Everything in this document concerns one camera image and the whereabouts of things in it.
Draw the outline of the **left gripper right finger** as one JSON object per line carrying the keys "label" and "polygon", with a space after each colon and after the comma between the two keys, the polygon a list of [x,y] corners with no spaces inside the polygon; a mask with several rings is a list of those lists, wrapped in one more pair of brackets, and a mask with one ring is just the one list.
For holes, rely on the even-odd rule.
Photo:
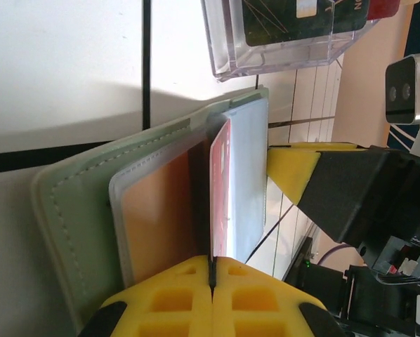
{"label": "left gripper right finger", "polygon": [[270,275],[228,257],[214,274],[214,336],[345,336],[320,300]]}

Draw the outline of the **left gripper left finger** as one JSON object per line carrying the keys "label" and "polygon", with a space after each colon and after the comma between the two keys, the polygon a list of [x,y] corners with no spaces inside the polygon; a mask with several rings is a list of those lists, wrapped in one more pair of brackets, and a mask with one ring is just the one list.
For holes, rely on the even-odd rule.
{"label": "left gripper left finger", "polygon": [[195,256],[111,297],[80,336],[211,336],[209,262]]}

